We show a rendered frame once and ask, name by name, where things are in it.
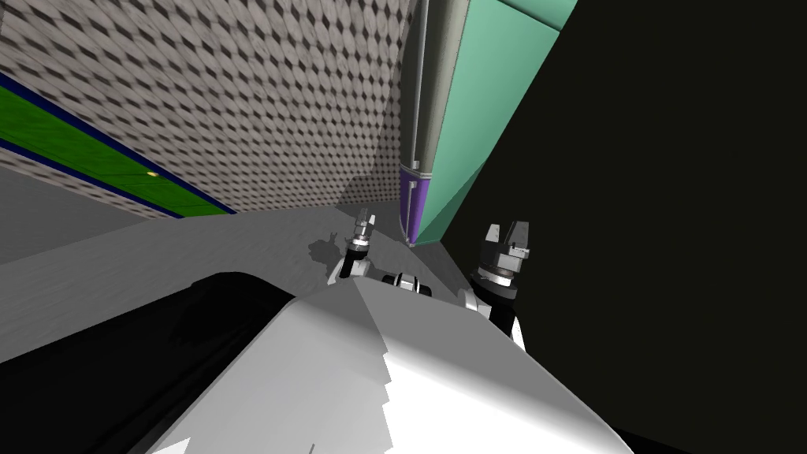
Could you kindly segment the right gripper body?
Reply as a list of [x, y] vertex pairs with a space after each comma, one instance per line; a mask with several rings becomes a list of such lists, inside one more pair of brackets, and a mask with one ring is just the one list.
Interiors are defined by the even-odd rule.
[[480, 265], [492, 269], [496, 274], [514, 275], [522, 271], [523, 262], [529, 258], [530, 250], [513, 244], [481, 241]]

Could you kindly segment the purple drawer front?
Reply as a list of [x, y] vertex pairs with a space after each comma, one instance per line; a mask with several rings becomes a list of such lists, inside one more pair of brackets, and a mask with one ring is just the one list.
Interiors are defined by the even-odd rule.
[[409, 247], [417, 241], [430, 182], [430, 173], [400, 165], [400, 227]]

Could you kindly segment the teal cupboard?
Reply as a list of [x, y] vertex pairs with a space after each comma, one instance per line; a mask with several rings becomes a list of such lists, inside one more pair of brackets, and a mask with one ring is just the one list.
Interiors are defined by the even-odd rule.
[[470, 0], [414, 246], [439, 241], [578, 0]]

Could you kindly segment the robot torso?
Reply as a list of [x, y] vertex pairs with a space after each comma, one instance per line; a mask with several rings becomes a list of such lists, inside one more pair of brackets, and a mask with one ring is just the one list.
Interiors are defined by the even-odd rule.
[[366, 277], [290, 302], [147, 454], [633, 454], [476, 311]]

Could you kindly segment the grey cupboard door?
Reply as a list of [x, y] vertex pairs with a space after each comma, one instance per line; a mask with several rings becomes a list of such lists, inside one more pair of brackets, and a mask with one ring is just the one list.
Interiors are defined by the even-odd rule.
[[[429, 4], [415, 171], [431, 176], [469, 4], [470, 0], [430, 0]], [[400, 69], [400, 165], [410, 169], [419, 9], [415, 0]]]

